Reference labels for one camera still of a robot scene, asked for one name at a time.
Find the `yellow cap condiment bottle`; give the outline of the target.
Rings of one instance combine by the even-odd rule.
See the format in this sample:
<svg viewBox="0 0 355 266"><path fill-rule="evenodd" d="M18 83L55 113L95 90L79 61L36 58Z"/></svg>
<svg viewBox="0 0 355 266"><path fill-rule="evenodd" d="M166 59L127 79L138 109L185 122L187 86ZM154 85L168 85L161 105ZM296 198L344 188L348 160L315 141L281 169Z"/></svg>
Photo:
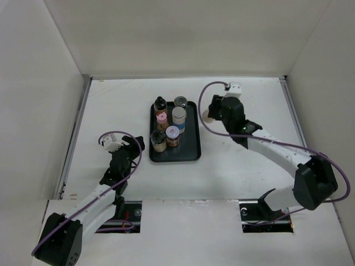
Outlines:
<svg viewBox="0 0 355 266"><path fill-rule="evenodd" d="M203 113L202 113L202 120L203 122L207 123L207 124L210 124L210 123L213 123L215 121L214 118L212 117L209 117L209 110L206 109Z"/></svg>

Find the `black knob grinder bottle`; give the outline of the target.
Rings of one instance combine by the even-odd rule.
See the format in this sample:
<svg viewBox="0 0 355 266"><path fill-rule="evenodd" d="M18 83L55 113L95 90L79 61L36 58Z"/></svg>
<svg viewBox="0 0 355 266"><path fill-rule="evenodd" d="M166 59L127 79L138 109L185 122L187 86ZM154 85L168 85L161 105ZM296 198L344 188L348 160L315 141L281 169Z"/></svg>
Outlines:
<svg viewBox="0 0 355 266"><path fill-rule="evenodd" d="M150 134L150 140L156 152L162 153L166 150L166 135L162 131L154 130Z"/></svg>

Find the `pink cap spice bottle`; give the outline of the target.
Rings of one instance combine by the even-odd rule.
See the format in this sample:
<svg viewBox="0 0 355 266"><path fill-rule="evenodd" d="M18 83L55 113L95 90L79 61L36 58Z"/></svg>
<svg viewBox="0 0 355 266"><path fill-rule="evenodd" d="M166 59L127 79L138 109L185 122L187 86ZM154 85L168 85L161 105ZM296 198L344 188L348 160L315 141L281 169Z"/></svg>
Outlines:
<svg viewBox="0 0 355 266"><path fill-rule="evenodd" d="M168 115L165 112L159 112L156 115L157 129L165 133L166 129L169 127Z"/></svg>

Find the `red label lid spice jar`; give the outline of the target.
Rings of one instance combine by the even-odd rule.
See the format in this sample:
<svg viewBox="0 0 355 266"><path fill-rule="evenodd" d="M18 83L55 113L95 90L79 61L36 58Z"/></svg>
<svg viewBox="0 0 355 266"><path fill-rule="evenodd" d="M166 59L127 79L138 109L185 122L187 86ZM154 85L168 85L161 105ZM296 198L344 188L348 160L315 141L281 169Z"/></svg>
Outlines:
<svg viewBox="0 0 355 266"><path fill-rule="evenodd" d="M179 145L180 130L176 126L169 126L165 130L166 143L170 147L177 147Z"/></svg>

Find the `silver lid blue label jar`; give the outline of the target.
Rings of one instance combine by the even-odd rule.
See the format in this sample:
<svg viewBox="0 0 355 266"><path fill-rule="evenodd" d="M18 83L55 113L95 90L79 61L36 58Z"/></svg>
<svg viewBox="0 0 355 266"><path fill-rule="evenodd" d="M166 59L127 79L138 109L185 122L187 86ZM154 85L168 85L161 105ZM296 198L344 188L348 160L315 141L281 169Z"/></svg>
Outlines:
<svg viewBox="0 0 355 266"><path fill-rule="evenodd" d="M183 134L185 131L186 110L180 106L172 110L173 125L179 129L179 133Z"/></svg>

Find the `black knob spice bottle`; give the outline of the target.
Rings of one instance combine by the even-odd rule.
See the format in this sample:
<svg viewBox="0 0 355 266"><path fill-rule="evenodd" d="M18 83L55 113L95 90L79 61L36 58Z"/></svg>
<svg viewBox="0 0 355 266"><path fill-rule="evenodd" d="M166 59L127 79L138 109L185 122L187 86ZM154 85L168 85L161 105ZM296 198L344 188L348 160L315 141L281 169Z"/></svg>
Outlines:
<svg viewBox="0 0 355 266"><path fill-rule="evenodd" d="M161 112L167 113L167 102L162 96L158 96L154 101L154 110L156 115Z"/></svg>

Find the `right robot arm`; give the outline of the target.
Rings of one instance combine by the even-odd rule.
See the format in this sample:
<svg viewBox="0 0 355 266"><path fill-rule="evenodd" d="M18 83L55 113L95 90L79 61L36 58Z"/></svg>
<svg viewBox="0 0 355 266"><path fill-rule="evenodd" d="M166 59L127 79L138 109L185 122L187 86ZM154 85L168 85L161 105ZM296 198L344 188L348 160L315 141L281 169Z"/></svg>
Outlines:
<svg viewBox="0 0 355 266"><path fill-rule="evenodd" d="M292 186L273 188L258 199L261 218L270 219L286 207L312 211L337 191L332 166L324 157L279 144L262 126L245 118L237 97L214 95L203 118L221 121L234 142L266 157L293 177Z"/></svg>

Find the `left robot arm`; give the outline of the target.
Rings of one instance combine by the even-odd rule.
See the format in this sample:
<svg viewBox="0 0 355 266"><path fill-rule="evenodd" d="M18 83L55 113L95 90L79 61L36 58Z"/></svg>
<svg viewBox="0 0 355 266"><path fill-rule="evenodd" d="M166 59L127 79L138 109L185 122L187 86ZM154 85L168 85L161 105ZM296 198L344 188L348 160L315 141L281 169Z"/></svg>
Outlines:
<svg viewBox="0 0 355 266"><path fill-rule="evenodd" d="M85 239L103 232L103 224L124 216L122 194L138 169L145 149L142 136L122 132L123 143L110 151L111 162L96 188L67 213L52 213L46 220L31 255L49 265L75 265Z"/></svg>

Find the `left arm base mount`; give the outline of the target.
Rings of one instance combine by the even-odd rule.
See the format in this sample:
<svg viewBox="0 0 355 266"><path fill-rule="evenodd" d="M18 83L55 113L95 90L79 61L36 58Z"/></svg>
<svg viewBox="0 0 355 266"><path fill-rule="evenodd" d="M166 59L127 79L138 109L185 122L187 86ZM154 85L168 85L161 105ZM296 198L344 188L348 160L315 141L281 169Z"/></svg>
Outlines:
<svg viewBox="0 0 355 266"><path fill-rule="evenodd" d="M119 196L114 205L115 214L97 230L97 233L140 233L143 202L126 201L123 196Z"/></svg>

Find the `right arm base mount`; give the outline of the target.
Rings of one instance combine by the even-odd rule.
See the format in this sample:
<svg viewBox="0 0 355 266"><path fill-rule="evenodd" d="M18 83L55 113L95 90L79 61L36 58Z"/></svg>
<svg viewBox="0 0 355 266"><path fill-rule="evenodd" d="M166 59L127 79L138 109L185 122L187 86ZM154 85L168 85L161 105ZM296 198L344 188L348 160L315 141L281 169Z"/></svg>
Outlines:
<svg viewBox="0 0 355 266"><path fill-rule="evenodd" d="M244 233L293 233L288 208L272 211L258 199L241 199L239 209Z"/></svg>

